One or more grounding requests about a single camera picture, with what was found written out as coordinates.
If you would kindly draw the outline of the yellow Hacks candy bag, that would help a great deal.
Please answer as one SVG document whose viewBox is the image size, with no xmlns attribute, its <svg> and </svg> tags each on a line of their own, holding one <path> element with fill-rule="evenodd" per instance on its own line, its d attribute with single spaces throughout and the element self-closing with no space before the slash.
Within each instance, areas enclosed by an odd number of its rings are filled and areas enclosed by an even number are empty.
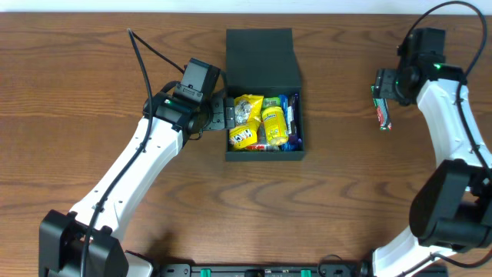
<svg viewBox="0 0 492 277">
<path fill-rule="evenodd" d="M 234 100 L 235 127 L 229 132 L 231 147 L 241 150 L 258 141 L 263 95 L 241 95 Z"/>
</svg>

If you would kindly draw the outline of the dark green box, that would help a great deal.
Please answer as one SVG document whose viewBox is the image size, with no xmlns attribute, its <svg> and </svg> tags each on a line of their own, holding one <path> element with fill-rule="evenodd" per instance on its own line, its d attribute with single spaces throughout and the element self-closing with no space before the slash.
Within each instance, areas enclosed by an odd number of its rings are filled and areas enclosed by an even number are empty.
<svg viewBox="0 0 492 277">
<path fill-rule="evenodd" d="M 294 151 L 235 151 L 226 144 L 228 162 L 300 161 L 305 156 L 301 71 L 295 56 L 292 30 L 228 29 L 226 79 L 230 97 L 295 95 L 294 121 L 300 143 Z"/>
</svg>

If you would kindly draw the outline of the green red chocolate bar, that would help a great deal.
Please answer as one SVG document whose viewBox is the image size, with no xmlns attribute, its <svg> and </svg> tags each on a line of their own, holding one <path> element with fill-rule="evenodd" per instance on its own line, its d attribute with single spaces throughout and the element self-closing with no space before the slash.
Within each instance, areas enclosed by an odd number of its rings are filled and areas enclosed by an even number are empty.
<svg viewBox="0 0 492 277">
<path fill-rule="evenodd" d="M 376 86 L 371 86 L 371 94 L 373 95 L 373 103 L 376 108 L 377 120 L 379 122 L 379 128 L 381 131 L 390 131 L 392 129 L 391 118 L 389 109 L 387 106 L 387 99 L 376 98 L 375 94 Z"/>
</svg>

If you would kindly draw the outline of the green snack bag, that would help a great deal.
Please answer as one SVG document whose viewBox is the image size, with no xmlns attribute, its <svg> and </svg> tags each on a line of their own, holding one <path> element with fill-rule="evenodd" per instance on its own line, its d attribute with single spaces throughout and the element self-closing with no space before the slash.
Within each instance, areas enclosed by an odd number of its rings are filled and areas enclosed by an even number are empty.
<svg viewBox="0 0 492 277">
<path fill-rule="evenodd" d="M 278 97 L 264 98 L 261 111 L 264 111 L 266 108 L 269 108 L 271 106 L 279 106 L 279 105 L 280 105 L 280 99 Z M 270 145 L 268 143 L 263 122 L 260 124 L 258 128 L 257 138 L 258 140 L 256 143 L 247 146 L 245 149 L 248 151 L 259 151 L 259 152 L 279 152 L 281 150 L 278 145 Z"/>
</svg>

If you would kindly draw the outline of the blue wafer bar wrapper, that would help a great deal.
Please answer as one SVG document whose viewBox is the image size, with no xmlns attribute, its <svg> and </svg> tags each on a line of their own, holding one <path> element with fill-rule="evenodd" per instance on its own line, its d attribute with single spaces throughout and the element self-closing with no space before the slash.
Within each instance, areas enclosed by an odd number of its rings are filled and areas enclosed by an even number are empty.
<svg viewBox="0 0 492 277">
<path fill-rule="evenodd" d="M 287 111 L 287 107 L 288 107 L 288 97 L 289 97 L 289 95 L 279 95 L 278 96 L 278 98 L 280 99 L 281 108 L 282 108 L 282 110 L 284 112 L 285 121 L 287 119 L 286 111 Z M 302 138 L 301 138 L 301 128 L 299 126 L 299 115 L 298 115 L 298 111 L 297 111 L 297 116 L 298 116 L 298 131 L 299 131 L 298 134 L 299 134 L 299 139 L 296 142 L 291 143 L 289 141 L 289 135 L 288 135 L 288 141 L 281 146 L 282 150 L 285 151 L 285 152 L 293 152 L 293 151 L 297 151 L 297 150 L 300 150 L 301 149 Z"/>
</svg>

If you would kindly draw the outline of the yellow Mentos bottle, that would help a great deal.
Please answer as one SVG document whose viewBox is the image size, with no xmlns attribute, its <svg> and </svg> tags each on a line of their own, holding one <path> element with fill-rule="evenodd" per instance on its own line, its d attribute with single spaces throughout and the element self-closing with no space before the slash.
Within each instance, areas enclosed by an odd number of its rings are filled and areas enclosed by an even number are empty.
<svg viewBox="0 0 492 277">
<path fill-rule="evenodd" d="M 288 141 L 288 128 L 284 112 L 279 106 L 271 106 L 261 113 L 267 142 L 280 146 Z"/>
</svg>

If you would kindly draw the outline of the dark blue Dairy Milk bar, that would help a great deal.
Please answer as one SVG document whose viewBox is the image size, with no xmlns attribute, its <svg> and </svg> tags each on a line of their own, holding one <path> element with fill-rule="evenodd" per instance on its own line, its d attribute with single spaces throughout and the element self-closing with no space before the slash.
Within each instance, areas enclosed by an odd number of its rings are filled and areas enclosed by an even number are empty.
<svg viewBox="0 0 492 277">
<path fill-rule="evenodd" d="M 293 94 L 288 97 L 288 107 L 286 111 L 289 141 L 296 142 L 299 139 L 298 131 L 298 94 Z"/>
</svg>

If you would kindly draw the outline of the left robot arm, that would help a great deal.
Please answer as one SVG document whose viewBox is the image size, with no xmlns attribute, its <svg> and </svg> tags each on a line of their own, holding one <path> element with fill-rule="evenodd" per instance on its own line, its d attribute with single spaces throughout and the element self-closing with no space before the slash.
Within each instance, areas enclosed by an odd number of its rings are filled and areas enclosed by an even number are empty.
<svg viewBox="0 0 492 277">
<path fill-rule="evenodd" d="M 39 227 L 40 276 L 152 276 L 155 267 L 121 247 L 131 218 L 161 170 L 193 135 L 234 126 L 232 98 L 217 89 L 225 74 L 191 59 L 180 81 L 144 104 L 124 151 L 66 214 L 51 210 Z"/>
</svg>

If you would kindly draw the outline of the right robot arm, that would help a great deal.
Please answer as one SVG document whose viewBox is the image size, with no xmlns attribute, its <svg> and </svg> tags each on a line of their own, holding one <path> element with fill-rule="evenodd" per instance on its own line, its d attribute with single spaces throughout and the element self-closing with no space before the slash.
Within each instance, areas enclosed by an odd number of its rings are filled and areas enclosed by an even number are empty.
<svg viewBox="0 0 492 277">
<path fill-rule="evenodd" d="M 409 226 L 374 250 L 373 276 L 412 276 L 491 244 L 491 153 L 470 110 L 464 72 L 446 64 L 444 43 L 441 29 L 411 31 L 397 50 L 398 67 L 379 69 L 371 87 L 382 130 L 391 129 L 387 100 L 417 105 L 437 164 L 411 204 Z"/>
</svg>

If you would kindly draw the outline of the black mounting rail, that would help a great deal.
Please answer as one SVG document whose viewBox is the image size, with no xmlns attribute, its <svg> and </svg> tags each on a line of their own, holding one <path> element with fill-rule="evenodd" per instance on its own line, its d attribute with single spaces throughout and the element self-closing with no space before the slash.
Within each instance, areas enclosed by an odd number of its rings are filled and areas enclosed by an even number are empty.
<svg viewBox="0 0 492 277">
<path fill-rule="evenodd" d="M 373 277 L 369 262 L 319 265 L 160 265 L 156 277 Z"/>
</svg>

